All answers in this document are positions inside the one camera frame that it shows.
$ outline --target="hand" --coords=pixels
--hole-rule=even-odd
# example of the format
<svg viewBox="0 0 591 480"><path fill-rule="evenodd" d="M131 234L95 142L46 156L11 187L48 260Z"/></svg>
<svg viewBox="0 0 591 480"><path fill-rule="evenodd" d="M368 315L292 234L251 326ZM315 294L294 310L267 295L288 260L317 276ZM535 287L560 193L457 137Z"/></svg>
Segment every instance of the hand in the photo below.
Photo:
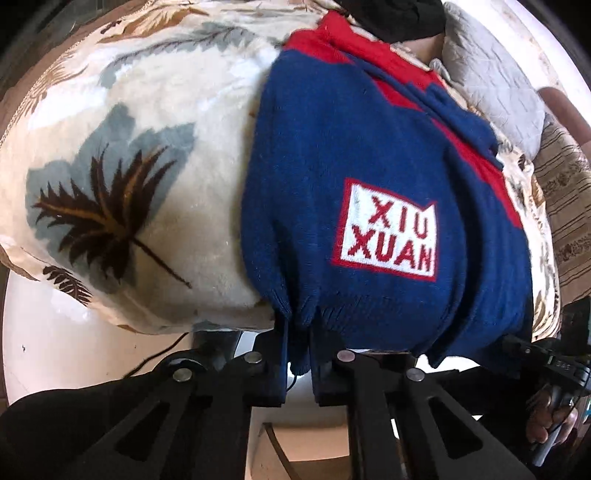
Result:
<svg viewBox="0 0 591 480"><path fill-rule="evenodd" d="M542 390L536 396L537 401L525 427L525 436L530 443L545 443L548 440L548 429L552 427L552 424L564 422L560 426L560 433L556 438L555 445L563 443L573 430L579 412L576 408L567 406L561 407L552 414L550 411L550 393Z"/></svg>

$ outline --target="brown palm leaf print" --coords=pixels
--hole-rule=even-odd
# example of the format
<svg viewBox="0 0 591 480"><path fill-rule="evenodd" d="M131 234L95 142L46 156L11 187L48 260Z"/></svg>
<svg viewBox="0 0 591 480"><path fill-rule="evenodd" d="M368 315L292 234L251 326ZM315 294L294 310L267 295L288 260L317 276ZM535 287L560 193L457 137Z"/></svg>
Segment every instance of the brown palm leaf print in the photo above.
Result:
<svg viewBox="0 0 591 480"><path fill-rule="evenodd" d="M70 297L78 300L82 305L87 306L92 298L88 289L74 275L59 267L45 267L44 275L49 275L48 280L53 280L54 285L59 285L60 291L67 293Z"/></svg>
<svg viewBox="0 0 591 480"><path fill-rule="evenodd" d="M47 92L51 87L59 85L63 82L67 82L68 80L75 79L86 71L87 66L78 72L68 72L64 64L72 59L73 56L74 52L66 53L62 58L51 65L51 67L49 67L49 69L39 78L39 80L35 82L35 85L33 85L22 103L17 121L29 113L34 113L39 106L39 103L41 103L47 97Z"/></svg>
<svg viewBox="0 0 591 480"><path fill-rule="evenodd" d="M148 175L164 150L165 147L156 149L148 153L145 158L139 150L126 171L123 171L122 162L119 160L110 191L105 186L103 172L106 148L98 159L92 157L90 186L94 199L88 198L73 180L70 180L72 195L61 183L57 192L49 184L47 184L47 194L41 189L39 201L33 205L34 208L41 209L37 222L49 217L54 220L48 227L72 226L59 245L59 251L69 248L72 264L81 255L86 254L89 265L95 260L100 260L102 272L107 275L111 270L113 276L120 280L129 263L129 251L133 244L142 249L166 272L191 288L188 281L181 278L136 237L146 221L156 187L175 163L174 160L169 161L148 179Z"/></svg>

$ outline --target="striped fabric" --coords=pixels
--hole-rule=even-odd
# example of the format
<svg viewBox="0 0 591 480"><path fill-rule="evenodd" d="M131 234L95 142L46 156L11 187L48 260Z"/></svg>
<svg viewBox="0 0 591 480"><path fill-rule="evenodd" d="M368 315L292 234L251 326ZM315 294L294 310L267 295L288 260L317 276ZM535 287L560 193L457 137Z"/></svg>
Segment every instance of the striped fabric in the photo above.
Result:
<svg viewBox="0 0 591 480"><path fill-rule="evenodd" d="M550 113L534 165L546 197L565 305L591 293L591 167L577 142Z"/></svg>

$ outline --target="fleece blanket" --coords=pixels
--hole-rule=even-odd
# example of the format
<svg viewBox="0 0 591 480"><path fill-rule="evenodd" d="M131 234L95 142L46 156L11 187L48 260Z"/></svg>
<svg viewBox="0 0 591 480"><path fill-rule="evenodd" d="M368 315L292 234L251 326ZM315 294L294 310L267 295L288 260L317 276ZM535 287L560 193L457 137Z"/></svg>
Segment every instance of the fleece blanket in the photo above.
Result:
<svg viewBox="0 0 591 480"><path fill-rule="evenodd" d="M71 46L0 138L0 261L140 332L271 327L245 274L239 204L269 69L328 8L150 0ZM528 179L503 175L520 199ZM546 325L548 259L532 255Z"/></svg>

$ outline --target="sweater logo patch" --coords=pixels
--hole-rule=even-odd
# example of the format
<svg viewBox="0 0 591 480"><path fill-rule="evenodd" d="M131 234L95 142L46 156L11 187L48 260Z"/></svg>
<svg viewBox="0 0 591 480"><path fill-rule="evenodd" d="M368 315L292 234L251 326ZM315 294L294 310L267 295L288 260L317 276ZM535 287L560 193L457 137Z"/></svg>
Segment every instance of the sweater logo patch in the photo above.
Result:
<svg viewBox="0 0 591 480"><path fill-rule="evenodd" d="M435 204L347 179L333 263L416 280L437 276Z"/></svg>

